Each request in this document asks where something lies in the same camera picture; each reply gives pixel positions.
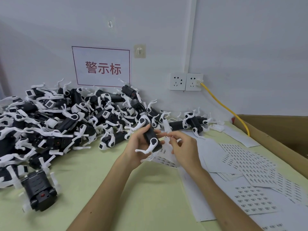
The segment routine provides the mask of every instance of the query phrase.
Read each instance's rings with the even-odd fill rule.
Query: person's right arm
[[[167,134],[172,153],[198,185],[223,231],[262,231],[214,182],[201,166],[196,139],[180,132]]]

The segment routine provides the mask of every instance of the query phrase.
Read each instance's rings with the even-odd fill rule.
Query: white wall
[[[157,107],[231,115],[203,92],[169,91],[182,72],[189,0],[2,0],[0,75],[7,95],[63,77],[76,86],[71,46],[133,49],[132,84]],[[198,0],[189,72],[242,114],[308,115],[306,0]],[[110,31],[107,21],[113,20]]]

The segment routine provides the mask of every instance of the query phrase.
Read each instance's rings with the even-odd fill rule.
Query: red border
[[[111,49],[111,48],[95,48],[95,47],[72,46],[72,53],[73,53],[73,60],[74,60],[74,67],[75,67],[75,74],[76,74],[76,80],[77,80],[77,84],[78,84],[78,85],[83,85],[83,86],[99,86],[99,85],[79,84],[78,78],[77,78],[77,71],[76,71],[76,65],[75,65],[75,58],[74,58],[74,50],[73,50],[73,47],[75,47],[75,48],[110,49],[110,50],[128,51],[128,56],[129,56],[129,84],[131,84],[131,52],[130,52],[129,49]],[[99,86],[99,87],[121,87],[121,86]]]

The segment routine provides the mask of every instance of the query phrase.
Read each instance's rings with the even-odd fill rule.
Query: yellow cable
[[[247,135],[250,136],[249,129],[248,129],[247,125],[245,124],[245,122],[243,122],[243,120],[239,116],[237,116],[231,109],[229,109],[227,106],[225,106],[223,103],[221,103],[203,83],[200,83],[200,84],[201,84],[201,86],[203,86],[206,89],[206,91],[208,91],[208,93],[210,93],[210,95],[214,98],[215,101],[217,101],[218,104],[220,104],[226,110],[231,112],[243,124],[243,126],[245,127],[245,129],[247,131]]]

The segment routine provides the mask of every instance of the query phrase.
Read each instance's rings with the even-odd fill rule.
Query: forearm
[[[67,230],[109,230],[117,203],[131,171],[122,154]]]
[[[220,188],[203,168],[188,172],[210,205],[223,231],[262,231],[262,229]]]

